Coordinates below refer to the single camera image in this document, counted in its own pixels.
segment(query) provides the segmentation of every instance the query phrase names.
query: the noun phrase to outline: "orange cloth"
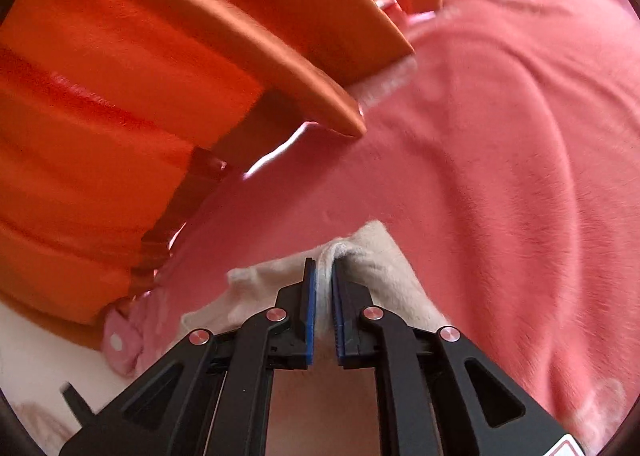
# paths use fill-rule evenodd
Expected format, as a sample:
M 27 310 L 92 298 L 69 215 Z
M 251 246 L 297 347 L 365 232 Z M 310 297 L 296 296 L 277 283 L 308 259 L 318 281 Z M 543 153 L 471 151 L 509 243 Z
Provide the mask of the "orange cloth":
M 245 168 L 307 119 L 361 136 L 344 87 L 410 53 L 372 0 L 17 0 L 0 26 L 0 295 L 39 323 L 99 325 L 152 287 L 216 158 Z

